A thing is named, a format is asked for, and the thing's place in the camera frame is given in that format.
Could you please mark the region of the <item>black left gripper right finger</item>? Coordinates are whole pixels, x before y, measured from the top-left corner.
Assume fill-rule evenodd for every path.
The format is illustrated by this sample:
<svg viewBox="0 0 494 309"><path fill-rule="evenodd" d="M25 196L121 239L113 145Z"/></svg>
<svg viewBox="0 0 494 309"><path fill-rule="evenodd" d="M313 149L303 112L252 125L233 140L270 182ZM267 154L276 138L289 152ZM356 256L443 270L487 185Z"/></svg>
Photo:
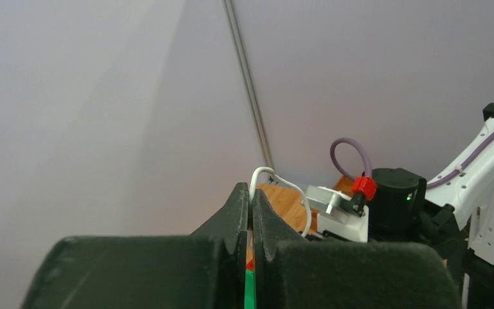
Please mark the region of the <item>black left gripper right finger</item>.
<svg viewBox="0 0 494 309"><path fill-rule="evenodd" d="M440 256L418 243L310 242L257 190L257 308L460 308Z"/></svg>

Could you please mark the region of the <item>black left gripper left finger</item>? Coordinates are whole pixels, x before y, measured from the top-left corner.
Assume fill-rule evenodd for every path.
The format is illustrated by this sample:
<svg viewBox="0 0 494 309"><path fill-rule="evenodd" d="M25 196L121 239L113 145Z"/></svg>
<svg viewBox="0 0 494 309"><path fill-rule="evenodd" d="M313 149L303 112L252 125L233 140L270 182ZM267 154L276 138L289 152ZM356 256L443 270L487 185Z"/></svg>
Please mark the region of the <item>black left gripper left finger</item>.
<svg viewBox="0 0 494 309"><path fill-rule="evenodd" d="M242 308L249 192L232 189L180 236L70 236L34 274L23 308Z"/></svg>

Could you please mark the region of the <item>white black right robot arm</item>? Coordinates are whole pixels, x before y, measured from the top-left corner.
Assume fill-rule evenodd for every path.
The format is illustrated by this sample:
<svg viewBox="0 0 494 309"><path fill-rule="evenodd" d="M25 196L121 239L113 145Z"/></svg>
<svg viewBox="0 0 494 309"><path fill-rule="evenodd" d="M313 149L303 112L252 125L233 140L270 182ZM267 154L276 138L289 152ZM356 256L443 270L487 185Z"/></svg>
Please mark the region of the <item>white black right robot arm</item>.
<svg viewBox="0 0 494 309"><path fill-rule="evenodd" d="M431 180L403 168L378 168L369 202L369 241L432 247L443 259L462 253L462 305L494 308L494 103L462 153Z"/></svg>

